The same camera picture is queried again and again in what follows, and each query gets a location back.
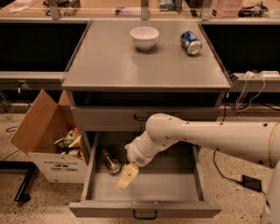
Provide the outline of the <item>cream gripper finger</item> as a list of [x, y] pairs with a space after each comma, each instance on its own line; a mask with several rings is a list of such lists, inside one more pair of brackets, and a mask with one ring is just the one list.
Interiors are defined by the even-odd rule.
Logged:
[[119, 189], [125, 189], [130, 182], [137, 176], [139, 173], [139, 168], [134, 164], [127, 164], [124, 166], [122, 175], [119, 178], [117, 187]]

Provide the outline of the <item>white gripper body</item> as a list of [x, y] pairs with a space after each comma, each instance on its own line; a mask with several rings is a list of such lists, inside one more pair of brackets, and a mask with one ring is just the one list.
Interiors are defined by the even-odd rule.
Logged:
[[137, 166], [144, 167], [161, 151], [165, 151], [175, 144], [174, 140], [154, 140], [147, 131], [136, 137], [131, 143], [124, 146], [128, 161]]

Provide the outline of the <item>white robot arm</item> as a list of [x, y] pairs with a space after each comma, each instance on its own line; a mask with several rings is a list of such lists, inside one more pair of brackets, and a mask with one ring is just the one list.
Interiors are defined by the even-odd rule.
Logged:
[[167, 114], [152, 115], [145, 132], [125, 145], [129, 164], [117, 186], [126, 188], [141, 167], [179, 141], [272, 168], [261, 224], [280, 224], [279, 122], [191, 122]]

